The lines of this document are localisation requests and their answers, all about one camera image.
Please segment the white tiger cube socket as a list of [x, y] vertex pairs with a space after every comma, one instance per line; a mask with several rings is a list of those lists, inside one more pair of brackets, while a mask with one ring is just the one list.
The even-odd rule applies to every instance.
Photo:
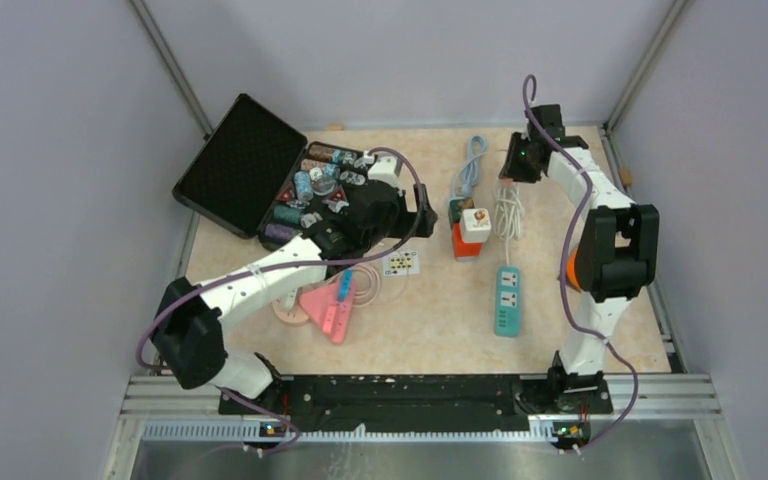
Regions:
[[461, 238], [467, 244], [483, 244], [492, 233], [490, 213], [485, 208], [464, 209], [459, 221]]

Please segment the teal power strip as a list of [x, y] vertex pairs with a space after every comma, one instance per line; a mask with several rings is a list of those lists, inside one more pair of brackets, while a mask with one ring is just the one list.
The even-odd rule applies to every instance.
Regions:
[[496, 278], [494, 334], [517, 337], [521, 330], [521, 273], [512, 266], [503, 266]]

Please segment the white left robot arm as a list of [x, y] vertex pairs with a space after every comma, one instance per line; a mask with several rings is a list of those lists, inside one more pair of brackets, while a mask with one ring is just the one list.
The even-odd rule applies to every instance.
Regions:
[[279, 404], [280, 386], [269, 363], [255, 353], [234, 350], [226, 336], [269, 303], [371, 260], [369, 250], [385, 238], [400, 244], [429, 237], [436, 213], [424, 184], [414, 186], [410, 211], [401, 189], [370, 180], [330, 212], [269, 255], [204, 284], [182, 277], [171, 282], [148, 339], [178, 385], [230, 389], [257, 413]]

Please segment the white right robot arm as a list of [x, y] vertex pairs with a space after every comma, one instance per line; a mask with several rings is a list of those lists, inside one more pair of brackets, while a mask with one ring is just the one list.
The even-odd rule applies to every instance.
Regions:
[[499, 174], [554, 181], [574, 205], [563, 241], [560, 281], [572, 331], [547, 375], [546, 397], [572, 412], [603, 384], [605, 353], [618, 320], [655, 277], [660, 213], [614, 185], [588, 144], [569, 136], [557, 104], [526, 107], [528, 126], [512, 134]]

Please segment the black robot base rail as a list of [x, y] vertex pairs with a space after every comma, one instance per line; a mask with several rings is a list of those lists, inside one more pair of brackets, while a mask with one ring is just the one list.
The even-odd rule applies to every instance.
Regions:
[[222, 396], [222, 415], [259, 408], [286, 415], [304, 433], [483, 433], [525, 431], [536, 416], [584, 419], [614, 410], [605, 384], [561, 393], [545, 376], [299, 375], [275, 381], [243, 406]]

